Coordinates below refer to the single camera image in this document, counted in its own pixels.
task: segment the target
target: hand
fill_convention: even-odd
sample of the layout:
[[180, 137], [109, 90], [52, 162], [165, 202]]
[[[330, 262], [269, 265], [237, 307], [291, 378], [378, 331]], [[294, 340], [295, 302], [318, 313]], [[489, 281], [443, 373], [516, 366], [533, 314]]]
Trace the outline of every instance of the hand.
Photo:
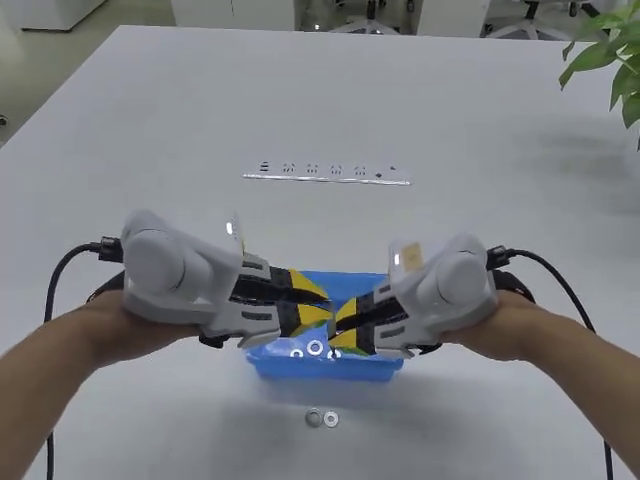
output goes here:
[[142, 357], [181, 338], [199, 334], [194, 326], [170, 325], [144, 320], [122, 309], [121, 291], [100, 294], [65, 316], [74, 317], [88, 339], [96, 368]]
[[473, 327], [445, 332], [440, 340], [494, 360], [526, 360], [532, 331], [553, 315], [517, 293], [499, 291], [498, 298], [498, 310], [491, 317]]

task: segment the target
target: blue plastic tray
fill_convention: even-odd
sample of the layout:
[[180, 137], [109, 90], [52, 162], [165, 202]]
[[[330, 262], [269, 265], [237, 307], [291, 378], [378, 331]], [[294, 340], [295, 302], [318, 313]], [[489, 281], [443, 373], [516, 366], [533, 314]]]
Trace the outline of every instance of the blue plastic tray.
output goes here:
[[[322, 286], [337, 311], [351, 297], [371, 291], [385, 275], [379, 273], [302, 272], [312, 282]], [[307, 353], [307, 343], [320, 340], [323, 352], [319, 356]], [[291, 350], [299, 348], [304, 357], [291, 357]], [[276, 378], [339, 378], [387, 382], [394, 372], [402, 368], [403, 360], [379, 355], [364, 357], [342, 352], [340, 358], [327, 358], [326, 327], [315, 328], [295, 338], [279, 338], [274, 342], [247, 350], [247, 360], [258, 374], [267, 379]]]

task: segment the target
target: table surface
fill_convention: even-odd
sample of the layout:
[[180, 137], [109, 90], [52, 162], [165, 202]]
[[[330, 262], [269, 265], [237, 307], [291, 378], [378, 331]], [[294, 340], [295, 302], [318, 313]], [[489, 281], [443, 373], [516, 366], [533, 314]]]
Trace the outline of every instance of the table surface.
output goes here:
[[[150, 207], [300, 269], [386, 269], [394, 237], [459, 231], [550, 259], [608, 339], [640, 352], [640, 189], [608, 113], [612, 70], [565, 92], [559, 43], [121, 27], [0, 152], [0, 347], [40, 320], [72, 246]], [[261, 160], [396, 163], [410, 187], [244, 180]], [[77, 259], [57, 311], [117, 266]], [[575, 315], [540, 268], [514, 262]], [[309, 430], [310, 406], [340, 414]], [[56, 430], [60, 479], [604, 477], [595, 431], [533, 367], [459, 347], [388, 385], [262, 382], [235, 348], [183, 341], [91, 378]], [[28, 478], [43, 475], [39, 456]], [[631, 478], [616, 464], [618, 477]]]

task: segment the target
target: power strip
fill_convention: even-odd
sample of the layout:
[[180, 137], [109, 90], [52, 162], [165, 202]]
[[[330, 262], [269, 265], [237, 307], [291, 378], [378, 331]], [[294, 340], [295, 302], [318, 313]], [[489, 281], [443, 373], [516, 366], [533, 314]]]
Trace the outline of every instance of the power strip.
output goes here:
[[260, 162], [242, 175], [264, 180], [298, 180], [310, 182], [369, 183], [373, 185], [411, 185], [409, 175], [395, 165], [350, 163]]

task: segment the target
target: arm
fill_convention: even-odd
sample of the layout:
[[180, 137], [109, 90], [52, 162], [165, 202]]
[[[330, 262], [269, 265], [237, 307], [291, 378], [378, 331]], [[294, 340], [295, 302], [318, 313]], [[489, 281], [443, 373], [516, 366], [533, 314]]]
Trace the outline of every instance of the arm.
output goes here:
[[443, 341], [496, 360], [523, 360], [538, 367], [640, 478], [640, 358], [508, 292], [500, 292], [500, 308], [491, 318], [447, 332]]
[[120, 292], [103, 293], [40, 327], [0, 358], [0, 478], [24, 475], [95, 370], [197, 334], [191, 327], [145, 322], [119, 305]]

